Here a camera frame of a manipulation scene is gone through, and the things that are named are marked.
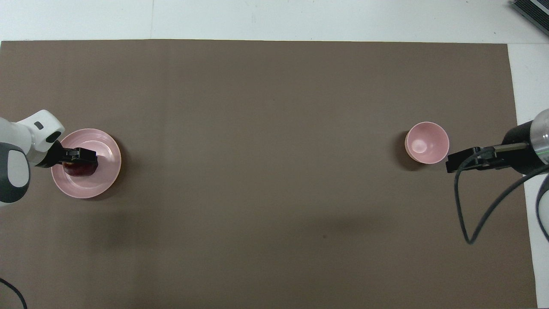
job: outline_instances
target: apple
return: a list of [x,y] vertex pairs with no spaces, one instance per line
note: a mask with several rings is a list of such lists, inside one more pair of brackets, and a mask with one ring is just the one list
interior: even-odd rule
[[65,173],[73,177],[90,176],[97,169],[97,162],[95,163],[70,163],[63,162],[63,170]]

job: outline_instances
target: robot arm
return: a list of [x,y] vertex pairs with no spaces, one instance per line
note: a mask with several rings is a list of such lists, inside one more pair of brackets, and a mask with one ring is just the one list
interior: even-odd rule
[[40,164],[64,131],[59,120],[45,110],[17,123],[0,118],[0,206],[25,195],[29,166]]
[[[539,113],[534,120],[512,128],[507,132],[499,145],[490,147],[473,147],[448,155],[446,171],[456,172],[454,190],[456,206],[463,235],[466,242],[472,244],[484,222],[494,208],[512,190],[524,181],[549,170],[549,109]],[[525,174],[520,181],[513,184],[486,211],[475,233],[469,238],[463,223],[461,205],[457,189],[459,174],[464,170],[502,169],[511,167]],[[549,241],[549,176],[545,178],[536,199],[536,216],[540,228]]]

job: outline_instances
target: pink plate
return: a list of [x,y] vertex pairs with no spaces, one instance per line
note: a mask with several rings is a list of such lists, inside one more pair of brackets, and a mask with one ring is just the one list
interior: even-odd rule
[[90,198],[105,192],[116,180],[122,157],[110,135],[97,129],[82,129],[67,135],[61,145],[65,148],[82,147],[97,154],[98,166],[90,176],[73,177],[56,164],[52,167],[53,181],[65,194],[76,198]]

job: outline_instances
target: white surface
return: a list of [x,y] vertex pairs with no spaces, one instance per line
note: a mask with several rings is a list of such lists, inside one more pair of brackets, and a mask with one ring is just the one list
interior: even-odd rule
[[155,0],[153,37],[549,43],[508,1]]
[[[3,41],[122,38],[510,43],[518,123],[549,108],[549,37],[508,0],[0,0]],[[549,307],[541,178],[525,192],[538,306]]]
[[151,0],[0,0],[0,40],[150,38]]

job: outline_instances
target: pink bowl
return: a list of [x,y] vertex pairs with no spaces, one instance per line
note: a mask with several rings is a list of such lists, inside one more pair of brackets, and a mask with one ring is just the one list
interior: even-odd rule
[[434,164],[446,157],[450,140],[440,125],[420,122],[410,129],[404,146],[412,159],[424,164]]

